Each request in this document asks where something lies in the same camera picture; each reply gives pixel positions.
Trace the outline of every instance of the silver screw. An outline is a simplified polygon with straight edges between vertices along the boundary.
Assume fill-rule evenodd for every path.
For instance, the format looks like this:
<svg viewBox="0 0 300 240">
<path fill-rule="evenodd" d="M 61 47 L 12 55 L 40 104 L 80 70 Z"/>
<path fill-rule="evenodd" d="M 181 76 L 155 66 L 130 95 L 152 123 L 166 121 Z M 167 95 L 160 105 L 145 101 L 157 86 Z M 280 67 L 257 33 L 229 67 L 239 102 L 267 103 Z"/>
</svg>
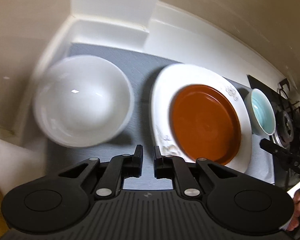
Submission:
<svg viewBox="0 0 300 240">
<path fill-rule="evenodd" d="M 196 188 L 187 188 L 185 190 L 185 195 L 189 196 L 189 197 L 196 197 L 200 194 L 200 190 L 196 189 Z"/>
<path fill-rule="evenodd" d="M 112 194 L 112 190 L 109 188 L 100 188 L 96 191 L 96 194 L 101 197 L 106 197 Z"/>
</svg>

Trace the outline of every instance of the tiled wall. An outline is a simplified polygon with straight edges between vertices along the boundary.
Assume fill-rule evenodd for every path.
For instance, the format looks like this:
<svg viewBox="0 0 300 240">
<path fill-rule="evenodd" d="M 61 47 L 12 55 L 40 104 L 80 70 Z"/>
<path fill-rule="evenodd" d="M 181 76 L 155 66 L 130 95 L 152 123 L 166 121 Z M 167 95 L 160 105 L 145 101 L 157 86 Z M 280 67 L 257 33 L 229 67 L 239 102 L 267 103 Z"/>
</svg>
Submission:
<svg viewBox="0 0 300 240">
<path fill-rule="evenodd" d="M 0 0 L 0 126 L 11 130 L 34 66 L 70 0 Z"/>
<path fill-rule="evenodd" d="M 161 0 L 219 26 L 293 77 L 300 93 L 300 0 Z"/>
</svg>

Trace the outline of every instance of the brown plate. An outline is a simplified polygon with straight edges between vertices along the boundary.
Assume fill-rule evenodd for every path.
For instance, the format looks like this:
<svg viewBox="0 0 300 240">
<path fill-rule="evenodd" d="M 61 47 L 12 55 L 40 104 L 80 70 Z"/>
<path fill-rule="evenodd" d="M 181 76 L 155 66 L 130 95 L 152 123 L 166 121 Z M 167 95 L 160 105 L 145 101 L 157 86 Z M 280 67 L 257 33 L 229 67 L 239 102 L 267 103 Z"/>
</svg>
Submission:
<svg viewBox="0 0 300 240">
<path fill-rule="evenodd" d="M 194 160 L 204 157 L 225 165 L 239 150 L 238 116 L 228 99 L 212 87 L 182 89 L 171 104 L 170 122 L 177 143 Z"/>
</svg>

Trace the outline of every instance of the white bowl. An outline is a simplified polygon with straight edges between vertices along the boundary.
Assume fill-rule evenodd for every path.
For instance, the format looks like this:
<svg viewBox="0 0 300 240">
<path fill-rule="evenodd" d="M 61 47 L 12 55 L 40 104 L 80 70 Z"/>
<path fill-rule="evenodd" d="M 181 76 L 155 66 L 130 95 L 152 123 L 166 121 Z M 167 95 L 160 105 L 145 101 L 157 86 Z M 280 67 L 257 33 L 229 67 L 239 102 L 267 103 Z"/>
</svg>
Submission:
<svg viewBox="0 0 300 240">
<path fill-rule="evenodd" d="M 34 96 L 41 130 L 66 147 L 110 140 L 128 124 L 134 95 L 126 75 L 95 56 L 65 58 L 50 67 Z"/>
<path fill-rule="evenodd" d="M 274 111 L 266 95 L 253 89 L 244 99 L 254 134 L 267 137 L 275 131 Z"/>
</svg>

